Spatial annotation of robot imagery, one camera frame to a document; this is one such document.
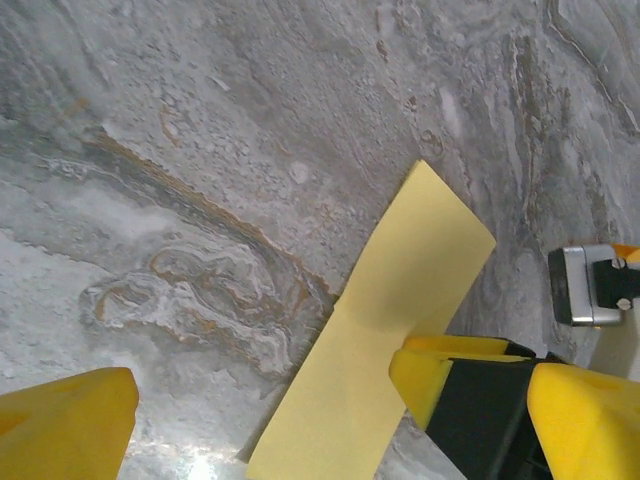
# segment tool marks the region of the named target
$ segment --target yellow paper strip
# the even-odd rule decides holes
[[[423,161],[374,230],[249,462],[254,480],[371,479],[405,411],[388,376],[444,333],[495,241]]]

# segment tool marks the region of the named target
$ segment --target marble veining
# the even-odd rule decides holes
[[[0,4],[0,392],[133,369],[122,478],[242,478],[416,158],[497,248],[451,331],[586,364],[545,254],[640,243],[632,0]],[[405,418],[377,478],[460,478]]]

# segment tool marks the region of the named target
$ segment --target screw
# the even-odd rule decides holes
[[[621,270],[627,266],[627,261],[624,258],[617,257],[611,260],[611,266],[616,270]]]
[[[628,298],[621,298],[620,300],[618,300],[618,303],[616,303],[616,305],[623,312],[631,310],[631,300],[629,300]]]

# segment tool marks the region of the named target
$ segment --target marble surface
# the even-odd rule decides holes
[[[121,477],[242,478],[426,158],[497,239],[451,331],[580,364],[545,255],[640,243],[632,0],[0,3],[0,392],[104,365]],[[377,478],[460,478],[406,418]]]

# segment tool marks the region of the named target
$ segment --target gray marble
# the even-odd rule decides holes
[[[545,254],[640,243],[631,0],[0,3],[0,392],[133,369],[122,478],[242,460],[416,158],[497,239],[451,331],[586,364]],[[407,417],[377,477],[460,478]]]

